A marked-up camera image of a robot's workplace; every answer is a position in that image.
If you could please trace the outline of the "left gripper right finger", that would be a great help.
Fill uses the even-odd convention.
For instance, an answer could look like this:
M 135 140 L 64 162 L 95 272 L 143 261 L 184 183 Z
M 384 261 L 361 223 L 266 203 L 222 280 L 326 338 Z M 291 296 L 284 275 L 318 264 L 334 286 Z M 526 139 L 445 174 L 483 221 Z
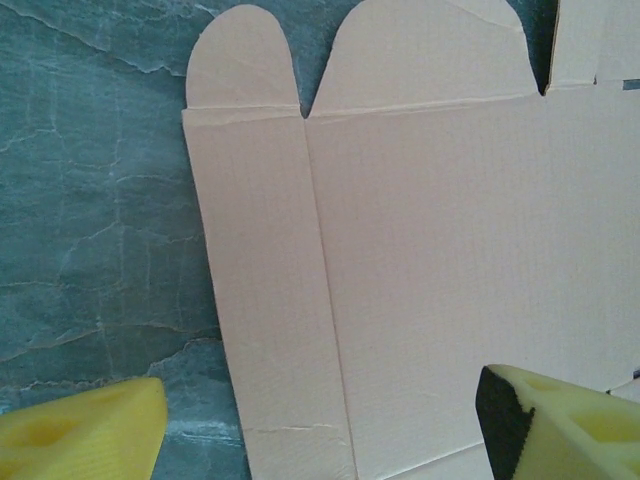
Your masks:
M 508 365 L 475 397 L 495 479 L 637 479 L 639 404 Z

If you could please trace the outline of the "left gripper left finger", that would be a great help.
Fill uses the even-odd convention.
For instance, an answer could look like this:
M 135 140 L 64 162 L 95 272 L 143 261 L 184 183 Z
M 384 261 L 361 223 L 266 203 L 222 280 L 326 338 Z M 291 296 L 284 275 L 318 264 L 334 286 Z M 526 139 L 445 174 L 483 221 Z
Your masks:
M 1 415 L 3 479 L 149 479 L 168 423 L 162 381 L 136 378 Z

